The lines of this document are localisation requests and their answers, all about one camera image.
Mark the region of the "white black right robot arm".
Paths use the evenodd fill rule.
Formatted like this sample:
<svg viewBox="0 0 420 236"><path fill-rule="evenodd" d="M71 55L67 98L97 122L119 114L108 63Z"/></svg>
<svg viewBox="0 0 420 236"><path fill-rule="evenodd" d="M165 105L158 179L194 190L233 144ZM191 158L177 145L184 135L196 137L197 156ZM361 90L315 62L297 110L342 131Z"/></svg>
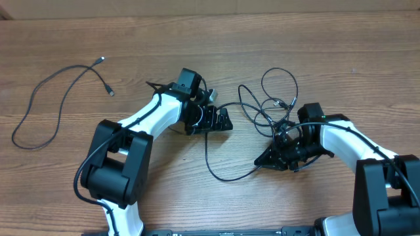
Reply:
<svg viewBox="0 0 420 236"><path fill-rule="evenodd" d="M258 167L299 171L299 162L337 156L355 174L352 210L320 218L310 235L419 234L419 158L385 149L342 114L299 115L299 137L279 133Z"/></svg>

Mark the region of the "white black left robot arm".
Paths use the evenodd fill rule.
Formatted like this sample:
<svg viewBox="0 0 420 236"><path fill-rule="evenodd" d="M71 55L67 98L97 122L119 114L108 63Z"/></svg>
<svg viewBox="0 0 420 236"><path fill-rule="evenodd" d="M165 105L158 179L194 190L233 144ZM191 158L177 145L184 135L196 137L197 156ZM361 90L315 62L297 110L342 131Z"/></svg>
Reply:
<svg viewBox="0 0 420 236"><path fill-rule="evenodd" d="M171 125L185 124L188 135L233 128L225 108L193 101L189 95L156 92L134 115L101 121L73 187L88 189L84 201L99 205L108 223L106 235L142 235L137 201L144 191L154 140Z"/></svg>

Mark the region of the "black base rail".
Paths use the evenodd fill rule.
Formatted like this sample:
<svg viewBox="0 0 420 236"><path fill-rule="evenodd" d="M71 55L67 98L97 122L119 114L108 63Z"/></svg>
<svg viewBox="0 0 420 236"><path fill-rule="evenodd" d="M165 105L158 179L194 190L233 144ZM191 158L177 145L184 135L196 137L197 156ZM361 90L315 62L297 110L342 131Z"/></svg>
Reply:
<svg viewBox="0 0 420 236"><path fill-rule="evenodd" d="M238 229L172 231L170 229L145 230L141 236L320 236L314 226L283 226L280 229Z"/></svg>

